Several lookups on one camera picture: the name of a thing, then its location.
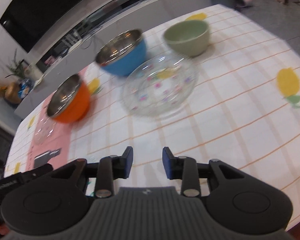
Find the left potted grass plant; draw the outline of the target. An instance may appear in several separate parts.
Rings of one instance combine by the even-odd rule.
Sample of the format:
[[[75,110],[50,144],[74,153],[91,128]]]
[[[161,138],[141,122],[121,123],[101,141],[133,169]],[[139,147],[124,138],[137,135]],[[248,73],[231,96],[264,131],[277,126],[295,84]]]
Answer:
[[[25,74],[25,60],[17,60],[17,49],[14,51],[12,63],[10,65],[7,65],[6,67],[10,70],[10,74],[5,76],[5,78],[8,78],[10,76],[16,76],[21,80],[24,80],[26,78]]]

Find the orange steel bowl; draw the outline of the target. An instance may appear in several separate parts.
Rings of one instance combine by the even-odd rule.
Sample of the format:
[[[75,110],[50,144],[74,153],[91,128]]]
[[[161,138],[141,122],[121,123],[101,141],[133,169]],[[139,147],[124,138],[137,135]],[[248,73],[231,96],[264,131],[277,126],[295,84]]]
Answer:
[[[67,78],[53,93],[46,108],[47,116],[63,124],[84,118],[90,108],[90,92],[79,74]]]

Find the black wall television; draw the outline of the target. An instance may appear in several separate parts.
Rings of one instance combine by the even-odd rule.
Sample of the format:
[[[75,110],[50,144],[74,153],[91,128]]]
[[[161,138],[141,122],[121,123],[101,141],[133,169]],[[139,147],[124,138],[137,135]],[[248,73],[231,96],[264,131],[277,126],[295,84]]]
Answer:
[[[29,52],[42,36],[82,0],[12,0],[0,18],[10,36]]]

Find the small clear glass bowl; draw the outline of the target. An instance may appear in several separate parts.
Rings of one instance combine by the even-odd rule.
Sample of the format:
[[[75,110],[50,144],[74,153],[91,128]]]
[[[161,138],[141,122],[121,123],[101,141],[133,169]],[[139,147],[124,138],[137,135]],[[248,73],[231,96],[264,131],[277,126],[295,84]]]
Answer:
[[[51,137],[54,128],[55,128],[56,122],[48,117],[42,117],[39,122],[38,126],[36,128],[36,131],[34,133],[34,144],[35,145],[41,145],[44,141],[46,141],[48,138]]]

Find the clear glass flower bowl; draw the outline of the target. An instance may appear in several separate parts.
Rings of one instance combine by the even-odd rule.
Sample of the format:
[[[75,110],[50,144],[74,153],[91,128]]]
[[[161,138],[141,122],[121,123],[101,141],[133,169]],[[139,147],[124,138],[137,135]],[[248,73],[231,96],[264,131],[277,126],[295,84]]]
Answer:
[[[192,93],[198,68],[190,58],[166,53],[138,66],[122,87],[122,104],[131,115],[153,117],[178,108]]]

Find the blue steel bowl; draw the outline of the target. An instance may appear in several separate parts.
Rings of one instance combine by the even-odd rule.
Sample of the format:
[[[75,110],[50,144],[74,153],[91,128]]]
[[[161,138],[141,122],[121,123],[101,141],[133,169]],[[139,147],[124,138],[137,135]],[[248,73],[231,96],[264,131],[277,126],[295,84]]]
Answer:
[[[146,61],[143,32],[133,29],[121,33],[104,45],[95,57],[97,65],[115,76],[128,76]]]

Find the white wifi router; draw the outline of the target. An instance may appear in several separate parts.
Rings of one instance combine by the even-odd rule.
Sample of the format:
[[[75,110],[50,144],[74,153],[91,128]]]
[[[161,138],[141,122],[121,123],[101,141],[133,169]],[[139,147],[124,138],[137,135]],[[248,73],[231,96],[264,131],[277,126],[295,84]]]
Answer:
[[[62,38],[62,42],[69,48],[67,51],[67,54],[69,54],[81,45],[81,43],[83,42],[83,38],[78,33],[78,31],[74,30],[69,34],[66,34]]]

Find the pink restaurant placemat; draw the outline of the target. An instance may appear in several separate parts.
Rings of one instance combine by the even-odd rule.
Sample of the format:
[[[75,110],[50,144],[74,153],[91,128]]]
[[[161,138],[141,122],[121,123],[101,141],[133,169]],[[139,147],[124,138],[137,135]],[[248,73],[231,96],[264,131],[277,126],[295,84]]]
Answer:
[[[96,102],[86,89],[75,98],[78,105],[66,114],[76,117],[74,122],[62,123],[49,118],[42,109],[37,130],[27,155],[25,170],[31,170],[49,163],[59,168],[70,161],[83,158],[91,150],[93,121],[87,117]]]

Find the green ceramic bowl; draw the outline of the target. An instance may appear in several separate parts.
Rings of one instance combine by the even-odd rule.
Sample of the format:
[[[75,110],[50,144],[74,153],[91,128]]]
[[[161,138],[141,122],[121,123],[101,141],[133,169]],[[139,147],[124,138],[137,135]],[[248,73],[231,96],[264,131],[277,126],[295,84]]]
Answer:
[[[195,57],[207,50],[210,26],[202,20],[181,21],[166,29],[163,39],[176,53]]]

